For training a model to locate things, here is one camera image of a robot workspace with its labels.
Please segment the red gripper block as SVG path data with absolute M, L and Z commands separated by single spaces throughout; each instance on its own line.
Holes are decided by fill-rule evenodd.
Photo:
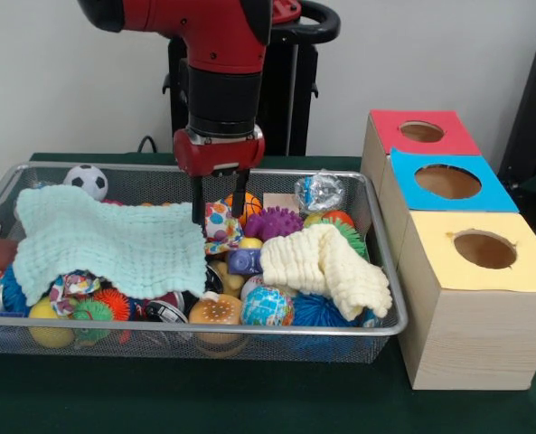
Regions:
M 246 137 L 205 137 L 189 128 L 174 133 L 174 156 L 181 170 L 191 176 L 192 220 L 204 225 L 202 176 L 237 173 L 232 194 L 231 214 L 239 218 L 246 202 L 249 169 L 256 167 L 265 151 L 265 139 L 259 126 Z

